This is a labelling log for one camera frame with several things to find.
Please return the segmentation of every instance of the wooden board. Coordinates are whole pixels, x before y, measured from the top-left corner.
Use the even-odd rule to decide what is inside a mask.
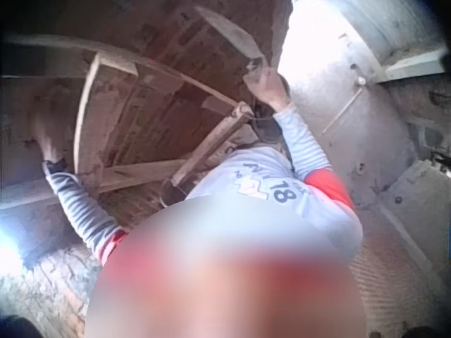
[[[93,42],[89,40],[78,39],[75,37],[62,37],[57,35],[12,35],[12,34],[6,35],[4,40],[5,42],[10,44],[19,44],[24,46],[47,46],[75,50],[81,49],[85,51],[92,51],[95,53],[114,55],[132,63],[139,63],[141,65],[145,65],[146,67],[151,68],[156,72],[161,73],[162,75],[173,77],[176,80],[179,79],[184,82],[190,83],[191,85],[194,85],[202,89],[203,91],[230,105],[231,107],[234,107],[237,104],[236,101],[228,98],[222,93],[162,63],[158,63],[150,58],[140,56],[125,49],[109,46],[107,44],[102,44],[101,42]]]
[[[251,108],[240,102],[231,116],[224,118],[193,151],[191,157],[174,174],[171,182],[174,187],[182,184],[194,174],[195,170],[205,162],[225,141],[237,132],[251,117]]]
[[[106,147],[107,167],[180,158],[194,151],[223,119],[202,108],[208,93],[155,77],[143,66],[137,69],[137,84]]]
[[[67,49],[4,44],[1,49],[1,77],[85,79],[91,59]]]
[[[137,78],[133,63],[106,54],[92,61],[75,126],[74,168],[87,191],[97,195],[104,151]]]
[[[170,178],[185,161],[162,161],[105,168],[99,191],[104,193],[148,182],[165,180]],[[14,184],[0,191],[1,211],[37,203],[45,205],[59,203],[58,197],[54,195],[45,179]]]

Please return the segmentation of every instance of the sleeve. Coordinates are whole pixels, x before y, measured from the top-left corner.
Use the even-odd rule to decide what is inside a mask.
[[[77,234],[104,265],[128,233],[88,196],[76,176],[55,173],[46,179]]]
[[[340,257],[349,262],[359,253],[363,237],[362,224],[353,205],[348,205],[350,200],[343,198],[339,190],[307,186],[309,195],[301,211],[302,217],[324,233]]]
[[[321,190],[331,200],[343,203],[355,211],[355,205],[344,184],[332,170],[314,170],[305,178],[304,183]]]
[[[274,114],[283,131],[297,178],[304,181],[313,170],[332,169],[323,149],[315,140],[309,127],[294,103]]]

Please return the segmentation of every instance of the white sweatshirt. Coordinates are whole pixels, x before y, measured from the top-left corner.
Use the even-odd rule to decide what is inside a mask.
[[[281,126],[291,163],[271,147],[237,150],[212,170],[188,199],[233,192],[279,203],[322,231],[344,259],[358,252],[362,226],[341,181],[294,104],[274,115]],[[74,175],[47,176],[75,231],[106,262],[127,234],[88,197]]]

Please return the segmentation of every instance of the blurred object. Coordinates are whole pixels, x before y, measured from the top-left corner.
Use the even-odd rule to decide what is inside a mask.
[[[432,327],[418,326],[407,330],[402,338],[445,338],[442,334],[438,333]]]
[[[18,315],[0,317],[1,338],[44,338],[27,318]]]

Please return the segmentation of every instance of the bright light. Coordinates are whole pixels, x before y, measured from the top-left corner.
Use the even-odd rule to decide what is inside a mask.
[[[330,4],[322,0],[295,2],[279,73],[291,85],[341,61],[343,50],[338,38],[346,29],[346,20]]]
[[[0,276],[19,275],[22,272],[22,259],[17,246],[0,233]]]

